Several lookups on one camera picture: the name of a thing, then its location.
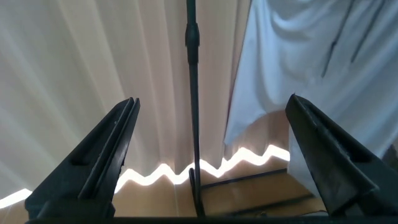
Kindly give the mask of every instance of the bright light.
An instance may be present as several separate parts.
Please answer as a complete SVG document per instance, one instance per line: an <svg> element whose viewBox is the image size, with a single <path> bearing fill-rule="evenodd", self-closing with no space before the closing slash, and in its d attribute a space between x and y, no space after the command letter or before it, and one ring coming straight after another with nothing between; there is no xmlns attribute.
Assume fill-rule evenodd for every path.
<svg viewBox="0 0 398 224"><path fill-rule="evenodd" d="M22 189L0 200L0 208L5 208L21 200L25 200L32 192L28 189Z"/></svg>
<svg viewBox="0 0 398 224"><path fill-rule="evenodd" d="M241 161L248 161L255 166L261 166L265 164L271 156L278 157L285 161L290 161L290 154L288 151L279 147L270 145L262 156L257 156L255 153L244 147L240 148L230 160L223 158L219 169L215 169L212 165L204 160L200 160L200 168L208 172L209 174L220 178L225 172L231 170L236 164ZM115 193L117 193L123 185L128 181L132 180L143 186L153 184L162 175L167 176L173 184L182 184L189 178L188 171L193 168L194 164L189 164L179 175L176 175L173 170L167 164L161 164L151 175L143 177L136 171L128 169L122 174L116 184ZM10 206L14 203L25 200L32 192L27 189L22 189L11 195L0 200L0 208Z"/></svg>

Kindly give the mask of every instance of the black pole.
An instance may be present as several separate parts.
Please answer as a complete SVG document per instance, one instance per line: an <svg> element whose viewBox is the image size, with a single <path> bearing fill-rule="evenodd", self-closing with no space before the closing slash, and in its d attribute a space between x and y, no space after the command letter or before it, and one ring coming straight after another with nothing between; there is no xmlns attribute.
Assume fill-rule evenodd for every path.
<svg viewBox="0 0 398 224"><path fill-rule="evenodd" d="M195 173L190 170L193 201L198 217L204 217L205 212L201 201L200 187L200 150L199 150L199 99L198 99L198 58L199 58L199 28L196 19L195 0L187 0L187 29L185 30L185 46L187 47L190 89L193 150Z"/></svg>

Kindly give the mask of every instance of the white fabric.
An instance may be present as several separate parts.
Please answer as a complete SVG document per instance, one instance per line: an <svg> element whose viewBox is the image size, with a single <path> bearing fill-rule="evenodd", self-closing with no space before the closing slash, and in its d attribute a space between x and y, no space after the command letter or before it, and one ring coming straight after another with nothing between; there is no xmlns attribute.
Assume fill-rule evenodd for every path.
<svg viewBox="0 0 398 224"><path fill-rule="evenodd" d="M197 1L202 159L224 156L250 1ZM141 110L125 168L193 161L181 0L0 1L0 198L34 188L119 101Z"/></svg>
<svg viewBox="0 0 398 224"><path fill-rule="evenodd" d="M355 61L351 57L383 1L355 1L322 71L351 1L252 2L229 112L229 144L296 93L310 100L381 157L398 135L398 1L386 1ZM289 172L317 190L292 132Z"/></svg>

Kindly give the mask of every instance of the floor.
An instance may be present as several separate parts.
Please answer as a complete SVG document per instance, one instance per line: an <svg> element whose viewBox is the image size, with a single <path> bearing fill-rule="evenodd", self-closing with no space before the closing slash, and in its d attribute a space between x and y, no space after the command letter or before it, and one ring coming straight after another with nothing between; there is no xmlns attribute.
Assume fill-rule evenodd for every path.
<svg viewBox="0 0 398 224"><path fill-rule="evenodd" d="M254 166L242 161L219 179L205 171L201 176L203 184L208 184L223 179L281 169L286 166L287 162L272 157L263 166ZM207 215L219 215L307 194L309 192L290 175L276 174L206 189L203 191L203 203ZM195 216L188 180L180 185L174 185L168 178L161 177L150 186L141 186L130 181L114 196L113 204L117 217ZM296 216L324 209L320 199L310 198L248 215L258 216L265 213L267 216ZM27 212L24 209L24 202L0 210L0 224L24 223L26 221Z"/></svg>

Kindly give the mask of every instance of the beige curtain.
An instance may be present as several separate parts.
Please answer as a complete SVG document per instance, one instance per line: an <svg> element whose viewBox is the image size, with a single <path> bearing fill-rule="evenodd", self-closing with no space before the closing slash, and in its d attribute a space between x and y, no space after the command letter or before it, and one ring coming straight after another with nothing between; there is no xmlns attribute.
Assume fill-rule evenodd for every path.
<svg viewBox="0 0 398 224"><path fill-rule="evenodd" d="M201 158L215 167L249 0L197 1ZM0 198L33 190L127 97L141 111L126 167L193 160L184 0L0 1Z"/></svg>

